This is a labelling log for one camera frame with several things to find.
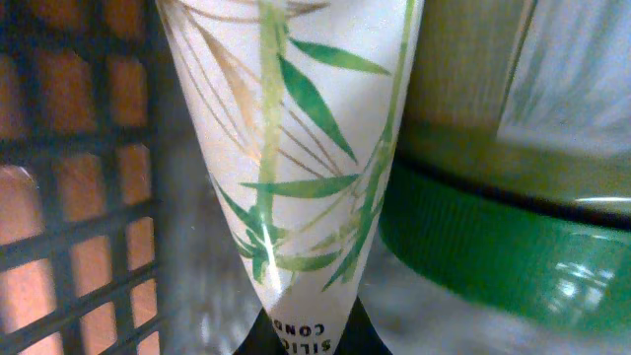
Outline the green lid jar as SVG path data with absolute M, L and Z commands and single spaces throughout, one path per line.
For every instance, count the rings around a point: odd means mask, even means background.
M 428 1 L 381 234 L 547 328 L 630 332 L 630 0 Z

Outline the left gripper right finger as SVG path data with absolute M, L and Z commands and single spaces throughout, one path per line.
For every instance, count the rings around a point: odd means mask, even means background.
M 337 355 L 391 355 L 359 298 L 353 304 L 337 346 Z

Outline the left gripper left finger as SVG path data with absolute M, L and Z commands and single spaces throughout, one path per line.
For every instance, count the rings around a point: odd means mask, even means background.
M 285 348 L 272 329 L 272 321 L 261 309 L 245 340 L 234 355 L 285 355 Z

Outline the white bamboo print tube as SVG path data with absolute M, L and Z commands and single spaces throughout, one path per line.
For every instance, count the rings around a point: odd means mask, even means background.
M 385 200 L 418 0 L 165 0 L 212 185 L 285 352 L 331 354 Z

